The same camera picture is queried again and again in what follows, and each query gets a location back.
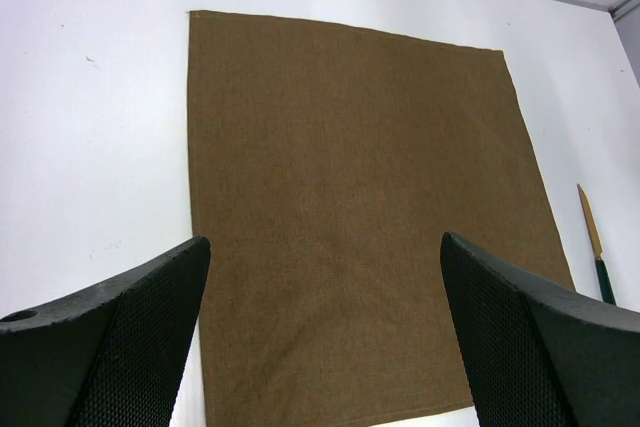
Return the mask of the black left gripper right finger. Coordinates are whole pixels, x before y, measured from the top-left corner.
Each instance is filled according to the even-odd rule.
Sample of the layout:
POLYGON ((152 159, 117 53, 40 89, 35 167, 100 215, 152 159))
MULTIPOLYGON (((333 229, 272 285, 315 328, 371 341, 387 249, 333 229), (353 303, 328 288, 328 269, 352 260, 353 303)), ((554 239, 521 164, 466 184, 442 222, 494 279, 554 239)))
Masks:
POLYGON ((480 425, 638 425, 638 313, 451 232, 440 264, 480 425))

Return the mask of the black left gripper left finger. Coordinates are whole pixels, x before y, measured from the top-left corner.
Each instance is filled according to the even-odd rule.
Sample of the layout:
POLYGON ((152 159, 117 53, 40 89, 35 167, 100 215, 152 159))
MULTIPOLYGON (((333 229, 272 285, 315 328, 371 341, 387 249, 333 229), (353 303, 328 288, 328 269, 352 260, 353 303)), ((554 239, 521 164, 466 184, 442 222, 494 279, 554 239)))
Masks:
POLYGON ((167 426, 211 259, 196 236, 1 320, 4 426, 167 426))

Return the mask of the brown cloth napkin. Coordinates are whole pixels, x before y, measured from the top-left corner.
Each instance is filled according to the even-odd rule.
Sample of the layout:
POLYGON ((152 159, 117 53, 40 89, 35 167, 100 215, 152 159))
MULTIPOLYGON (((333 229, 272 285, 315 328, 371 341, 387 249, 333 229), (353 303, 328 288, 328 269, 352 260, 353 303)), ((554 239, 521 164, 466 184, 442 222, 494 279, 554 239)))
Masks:
POLYGON ((187 98, 211 426, 468 407, 447 231, 573 287, 500 51, 195 11, 187 98))

